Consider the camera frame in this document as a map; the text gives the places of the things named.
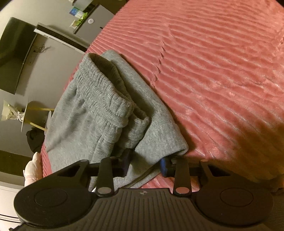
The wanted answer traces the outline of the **wall-mounted black television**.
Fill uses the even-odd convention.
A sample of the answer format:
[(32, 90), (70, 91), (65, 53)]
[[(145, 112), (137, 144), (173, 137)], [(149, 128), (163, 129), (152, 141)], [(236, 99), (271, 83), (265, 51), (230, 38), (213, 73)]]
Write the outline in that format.
[(35, 26), (11, 17), (1, 36), (1, 90), (15, 94), (28, 53), (36, 38)]

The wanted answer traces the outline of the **green item on cabinet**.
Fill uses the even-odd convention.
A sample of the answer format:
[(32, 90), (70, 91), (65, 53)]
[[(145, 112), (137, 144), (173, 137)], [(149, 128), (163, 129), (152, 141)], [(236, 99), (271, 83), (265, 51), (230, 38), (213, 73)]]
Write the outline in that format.
[(82, 17), (80, 17), (77, 21), (76, 21), (76, 24), (75, 26), (79, 26), (85, 19), (86, 17), (88, 16), (88, 13), (84, 13)]

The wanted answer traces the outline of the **wrapped flower bouquet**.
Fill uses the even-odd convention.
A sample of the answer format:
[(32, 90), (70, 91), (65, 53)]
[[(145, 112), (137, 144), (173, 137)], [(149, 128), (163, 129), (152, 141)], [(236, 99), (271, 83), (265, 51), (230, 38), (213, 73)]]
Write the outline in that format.
[(16, 107), (12, 106), (8, 102), (3, 101), (1, 121), (6, 121), (6, 120), (18, 120), (20, 122), (23, 122), (24, 112), (18, 110)]

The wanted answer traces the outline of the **pink ribbed bedspread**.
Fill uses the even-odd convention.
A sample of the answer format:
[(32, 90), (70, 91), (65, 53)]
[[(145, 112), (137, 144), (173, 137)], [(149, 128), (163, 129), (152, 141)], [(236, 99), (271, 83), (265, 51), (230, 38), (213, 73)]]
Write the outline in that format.
[(117, 52), (171, 113), (189, 161), (283, 188), (283, 6), (129, 1), (87, 53)]

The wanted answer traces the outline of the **grey sweatpants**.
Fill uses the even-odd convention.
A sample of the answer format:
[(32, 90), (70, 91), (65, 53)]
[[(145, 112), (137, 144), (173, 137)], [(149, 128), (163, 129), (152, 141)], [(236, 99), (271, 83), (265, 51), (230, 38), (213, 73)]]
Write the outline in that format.
[(79, 160), (98, 163), (130, 149), (127, 175), (115, 188), (139, 188), (159, 173), (159, 161), (189, 147), (171, 113), (121, 55), (84, 55), (56, 105), (44, 145), (56, 172)]

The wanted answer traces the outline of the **black bag on floor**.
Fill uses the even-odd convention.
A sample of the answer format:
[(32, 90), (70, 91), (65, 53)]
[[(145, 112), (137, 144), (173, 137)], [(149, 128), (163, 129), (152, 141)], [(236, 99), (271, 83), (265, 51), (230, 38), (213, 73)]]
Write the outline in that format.
[(44, 131), (32, 128), (26, 133), (26, 138), (31, 151), (40, 153), (45, 138)]

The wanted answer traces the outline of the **blue white container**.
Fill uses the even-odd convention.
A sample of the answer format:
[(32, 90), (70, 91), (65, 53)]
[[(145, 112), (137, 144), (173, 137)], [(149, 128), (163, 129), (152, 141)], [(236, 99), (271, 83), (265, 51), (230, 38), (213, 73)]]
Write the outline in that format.
[(71, 9), (71, 11), (69, 12), (69, 14), (71, 14), (72, 16), (78, 18), (78, 19), (81, 19), (83, 16), (84, 16), (84, 12), (79, 10), (78, 8), (76, 7), (73, 7)]

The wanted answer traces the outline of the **yellow-legged side table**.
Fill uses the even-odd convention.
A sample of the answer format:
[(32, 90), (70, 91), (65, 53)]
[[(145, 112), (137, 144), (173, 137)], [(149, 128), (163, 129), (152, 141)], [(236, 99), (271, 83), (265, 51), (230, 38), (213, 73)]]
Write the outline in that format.
[(39, 101), (28, 101), (24, 108), (21, 132), (24, 127), (31, 126), (44, 132), (47, 131), (47, 121), (52, 117), (54, 108), (47, 108)]

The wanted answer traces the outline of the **grey drawer cabinet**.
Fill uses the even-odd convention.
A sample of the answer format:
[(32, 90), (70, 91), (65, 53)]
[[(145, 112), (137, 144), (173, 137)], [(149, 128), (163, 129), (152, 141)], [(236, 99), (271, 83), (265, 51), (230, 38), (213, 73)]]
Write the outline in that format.
[(86, 43), (91, 44), (113, 17), (113, 13), (104, 6), (98, 5), (89, 12), (73, 33)]

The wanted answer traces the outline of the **white plush pillow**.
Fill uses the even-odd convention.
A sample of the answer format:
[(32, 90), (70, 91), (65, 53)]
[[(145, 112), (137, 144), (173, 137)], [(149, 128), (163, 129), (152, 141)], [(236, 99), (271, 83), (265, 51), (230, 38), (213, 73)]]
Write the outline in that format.
[(32, 160), (29, 161), (23, 170), (24, 186), (28, 186), (43, 178), (40, 153), (34, 153)]

